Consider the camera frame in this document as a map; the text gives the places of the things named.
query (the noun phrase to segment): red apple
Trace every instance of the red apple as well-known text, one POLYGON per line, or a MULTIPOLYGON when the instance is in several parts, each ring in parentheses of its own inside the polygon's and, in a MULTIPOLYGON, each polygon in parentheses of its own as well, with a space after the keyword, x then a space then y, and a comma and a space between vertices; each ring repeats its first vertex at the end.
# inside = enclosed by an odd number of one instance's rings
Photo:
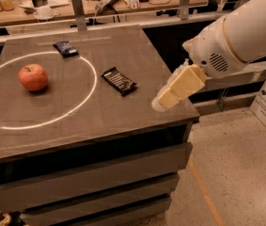
POLYGON ((20 83, 29 91, 39 91, 48 84, 48 74, 39 64, 28 64, 18 72, 20 83))

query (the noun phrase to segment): black snack package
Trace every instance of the black snack package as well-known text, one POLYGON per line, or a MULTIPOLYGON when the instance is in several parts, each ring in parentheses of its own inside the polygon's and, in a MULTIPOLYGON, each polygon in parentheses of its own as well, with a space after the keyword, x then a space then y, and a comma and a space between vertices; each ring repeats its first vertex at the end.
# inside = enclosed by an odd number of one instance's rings
POLYGON ((63 57, 78 55, 78 51, 68 41, 59 41, 54 43, 53 46, 63 57))
POLYGON ((116 67, 104 72, 102 78, 119 91, 122 96, 125 96, 136 89, 136 83, 126 77, 123 73, 120 73, 116 67))

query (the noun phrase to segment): orange line on floor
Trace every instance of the orange line on floor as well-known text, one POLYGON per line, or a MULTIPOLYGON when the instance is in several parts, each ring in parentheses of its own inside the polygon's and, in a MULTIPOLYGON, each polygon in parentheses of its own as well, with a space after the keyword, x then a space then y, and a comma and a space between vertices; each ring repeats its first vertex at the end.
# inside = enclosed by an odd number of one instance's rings
POLYGON ((202 179, 201 179, 201 176, 196 168, 196 165, 194 164, 194 161, 193 159, 190 157, 189 158, 189 162, 188 162, 188 165, 189 165, 189 168, 191 169, 191 172, 193 173, 193 175, 195 176, 196 178, 196 181, 198 183, 198 186, 201 190, 201 193, 203 194, 204 198, 205 198, 205 201, 207 203, 207 205, 209 206, 210 210, 211 210, 211 213, 216 221, 216 224, 217 226, 223 226, 224 223, 223 221, 221 220, 218 212, 217 212, 217 209, 214 205, 214 202, 212 201, 209 193, 208 193, 208 190, 207 188, 205 187, 204 183, 202 182, 202 179))

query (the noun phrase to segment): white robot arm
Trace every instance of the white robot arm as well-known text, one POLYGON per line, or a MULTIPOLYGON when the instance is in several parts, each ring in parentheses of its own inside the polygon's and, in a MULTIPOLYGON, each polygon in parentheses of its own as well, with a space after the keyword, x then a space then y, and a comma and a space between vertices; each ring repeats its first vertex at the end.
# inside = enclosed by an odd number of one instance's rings
POLYGON ((166 111, 202 89, 207 76, 226 77, 266 57, 266 0, 248 1, 182 46, 194 65, 182 66, 171 75, 152 101, 157 111, 166 111))

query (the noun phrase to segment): floor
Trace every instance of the floor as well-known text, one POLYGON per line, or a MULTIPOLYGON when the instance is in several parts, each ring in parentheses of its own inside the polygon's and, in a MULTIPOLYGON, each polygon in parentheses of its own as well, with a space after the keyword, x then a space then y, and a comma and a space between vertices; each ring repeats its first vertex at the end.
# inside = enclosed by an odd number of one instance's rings
POLYGON ((249 107, 200 117, 169 210, 121 226, 266 226, 266 127, 249 107))

